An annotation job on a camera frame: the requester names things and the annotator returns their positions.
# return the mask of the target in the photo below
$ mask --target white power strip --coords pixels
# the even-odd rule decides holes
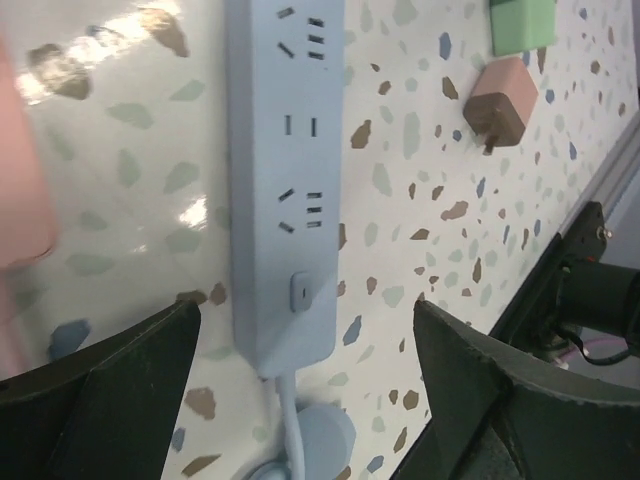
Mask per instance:
[[[236,346],[263,378],[336,339],[344,0],[227,3]]]

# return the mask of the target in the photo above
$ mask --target speckled tabletop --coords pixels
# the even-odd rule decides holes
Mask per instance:
[[[630,0],[558,0],[557,44],[523,55],[525,138],[482,156],[461,111],[486,3],[348,1],[338,346],[299,375],[355,422],[342,480],[389,478],[430,418],[416,298],[488,332],[638,110]],[[33,365],[197,299],[163,479],[242,479],[282,432],[232,341],[222,0],[0,0],[0,22],[61,227],[11,277]]]

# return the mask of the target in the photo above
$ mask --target power cord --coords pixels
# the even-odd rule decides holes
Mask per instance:
[[[296,409],[296,372],[285,373],[276,378],[276,390],[280,397],[284,418],[285,448],[289,458],[292,480],[305,479],[304,446]]]
[[[624,350],[623,352],[616,353],[615,355],[612,355],[610,357],[591,358],[585,353],[584,343],[582,342],[582,339],[578,335],[576,335],[573,332],[564,330],[563,328],[560,328],[560,327],[556,327],[555,332],[558,334],[559,337],[562,337],[565,340],[568,340],[571,343],[573,343],[576,346],[576,348],[580,351],[585,361],[587,363],[590,363],[591,365],[595,365],[598,367],[609,367],[611,365],[616,365],[620,362],[623,362],[624,360],[626,360],[631,356],[631,350],[627,349],[627,350]]]

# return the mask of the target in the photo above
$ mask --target green cube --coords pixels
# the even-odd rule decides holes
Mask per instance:
[[[496,57],[553,45],[555,0],[491,0],[491,35]]]

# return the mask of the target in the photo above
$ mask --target white cable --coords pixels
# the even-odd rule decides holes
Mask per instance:
[[[296,373],[285,373],[276,378],[276,390],[284,418],[285,446],[291,464],[291,479],[304,480],[304,447],[296,409]]]

